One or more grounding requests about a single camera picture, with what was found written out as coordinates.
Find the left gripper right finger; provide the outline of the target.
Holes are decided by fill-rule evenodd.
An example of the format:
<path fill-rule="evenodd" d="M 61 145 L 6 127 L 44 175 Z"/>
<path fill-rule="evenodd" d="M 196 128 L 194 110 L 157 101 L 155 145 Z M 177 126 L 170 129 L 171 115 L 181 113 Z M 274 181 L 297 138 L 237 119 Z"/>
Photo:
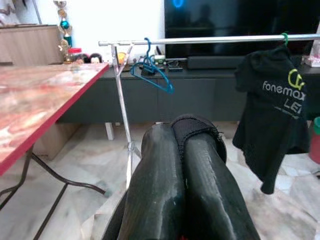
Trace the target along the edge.
<path fill-rule="evenodd" d="M 185 234 L 190 240 L 258 240 L 241 190 L 211 136 L 184 145 Z"/>

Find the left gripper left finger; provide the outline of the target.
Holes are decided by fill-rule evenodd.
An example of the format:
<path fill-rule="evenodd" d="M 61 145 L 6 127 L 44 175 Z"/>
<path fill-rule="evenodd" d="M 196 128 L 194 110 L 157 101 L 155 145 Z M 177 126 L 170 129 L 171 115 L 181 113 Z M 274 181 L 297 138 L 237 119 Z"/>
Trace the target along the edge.
<path fill-rule="evenodd" d="M 177 240 L 185 187 L 177 141 L 168 124 L 148 129 L 127 190 L 119 240 Z"/>

